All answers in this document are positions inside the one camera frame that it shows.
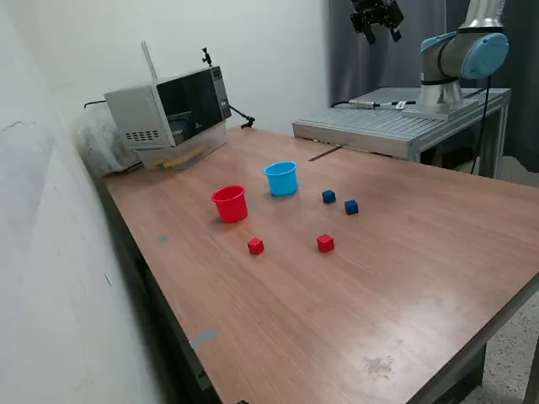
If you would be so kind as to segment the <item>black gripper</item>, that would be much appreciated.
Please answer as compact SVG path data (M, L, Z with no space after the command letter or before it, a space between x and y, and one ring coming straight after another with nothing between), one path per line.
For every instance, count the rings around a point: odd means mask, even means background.
M371 30L371 20L382 20L395 42L402 38L399 27L404 16L397 2L358 0L355 2L355 12L350 15L350 19L355 32L363 34L370 45L376 43L376 37Z

